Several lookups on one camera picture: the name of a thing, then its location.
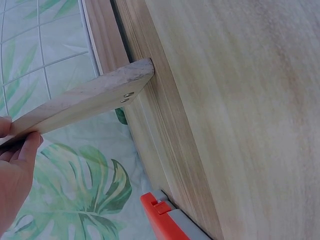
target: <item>leaf pattern fabric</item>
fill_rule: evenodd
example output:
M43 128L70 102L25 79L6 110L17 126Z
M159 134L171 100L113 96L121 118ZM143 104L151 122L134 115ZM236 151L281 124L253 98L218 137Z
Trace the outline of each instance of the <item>leaf pattern fabric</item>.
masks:
M20 8L36 2L16 0L9 5ZM47 101L47 87L55 96L95 77L88 48L83 45L83 26L75 24L81 21L80 14L75 14L78 1L39 3L39 11L25 7L19 18L32 20L39 14L40 21L48 21L40 31L68 32L61 36L67 41L53 44L44 35L41 49L36 28L4 38L5 98L0 92L0 114L6 114L7 106L13 119ZM5 12L4 23L16 12ZM39 67L42 52L44 68ZM58 62L57 57L65 60ZM140 196L151 186L127 125L124 110L119 108L45 134L31 192L1 240L155 239L140 204Z

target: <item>monstera leaf print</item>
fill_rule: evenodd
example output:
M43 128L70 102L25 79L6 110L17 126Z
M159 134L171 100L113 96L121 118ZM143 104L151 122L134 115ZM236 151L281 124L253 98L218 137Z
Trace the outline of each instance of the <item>monstera leaf print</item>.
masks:
M12 76L13 79L16 79L24 74L27 73L28 70L30 70L30 65L33 62L36 52L37 52L38 45L32 46L29 51L26 53L24 58L21 60L21 62L17 63L18 68L13 72L13 65L14 65L14 56L16 52L16 42L15 39L10 40L8 46L4 49L4 55L3 55L3 80L6 83L10 76ZM26 89L25 93L18 98L14 105L9 109L11 117L15 117L19 111L22 109L22 107L25 105L25 103L30 98L31 94L36 88L38 80L35 79L33 83ZM15 94L16 90L19 88L21 83L21 78L13 81L8 85L8 88L5 90L5 96L6 100L9 101ZM5 107L5 101L4 96L0 95L0 110L2 110Z
M17 3L25 2L26 0L18 0ZM77 5L78 0L46 0L43 4L39 6L39 14L44 13L45 11L51 9L56 4L64 2L64 4L59 8L57 13L54 16L54 19L60 18L66 15L75 5ZM34 9L30 12L25 19L33 19L38 16L38 9Z
M63 144L46 147L37 156L29 197L5 237L119 239L124 226L108 215L123 209L132 187L123 166L114 159L109 164L89 145L78 152Z
M115 114L116 114L116 117L118 118L119 122L124 124L124 125L128 125L128 122L127 122L127 119L126 119L126 116L125 116L125 112L123 110L123 108L116 108L115 110Z

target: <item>edge of wooden board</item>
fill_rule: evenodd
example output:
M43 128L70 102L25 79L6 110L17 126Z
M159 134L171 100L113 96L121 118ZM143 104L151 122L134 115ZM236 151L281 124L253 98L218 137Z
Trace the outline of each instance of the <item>edge of wooden board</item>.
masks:
M110 0L82 0L82 3L99 73L108 73L118 67L127 65L129 63L128 55ZM171 197L171 189L161 165L160 156L149 130L149 123L141 102L141 95L145 95L146 92L145 88L149 88L149 83L131 104L124 108L124 112L134 143L152 187L154 189L164 190L164 192ZM158 169L157 172L152 171L154 167Z

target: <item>screw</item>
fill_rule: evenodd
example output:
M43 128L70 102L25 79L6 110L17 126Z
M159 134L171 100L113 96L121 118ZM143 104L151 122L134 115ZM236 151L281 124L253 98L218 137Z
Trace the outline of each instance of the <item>screw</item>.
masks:
M123 95L123 97L124 97L124 98L128 98L128 97L132 96L133 94L135 94L134 91Z
M130 100L130 98L126 98L126 99L122 100L121 103L123 104L125 102L128 102L129 100Z

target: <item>wooden board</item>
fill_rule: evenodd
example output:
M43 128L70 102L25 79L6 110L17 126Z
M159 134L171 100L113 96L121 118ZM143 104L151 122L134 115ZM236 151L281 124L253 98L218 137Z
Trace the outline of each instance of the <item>wooden board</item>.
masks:
M85 3L88 18L96 19L87 24L99 23L95 30L90 28L96 57L101 62L109 61L108 46L112 42L119 43L121 36L119 31L112 31L106 35L110 43L101 41L101 32L116 21L110 14L95 9L109 13L110 2L86 0ZM152 186L164 190L211 236L223 239L209 184L202 165L198 164L200 156L187 116L147 6L144 0L117 0L115 3L133 59L151 57L156 70L150 83L125 107L132 136ZM126 64L124 47L117 51L123 59L121 64ZM101 64L103 72L110 71L110 65Z
M145 1L224 239L320 239L319 2Z
M31 132L44 134L128 105L153 75L153 64L146 58L81 84L15 120L0 145L16 142Z

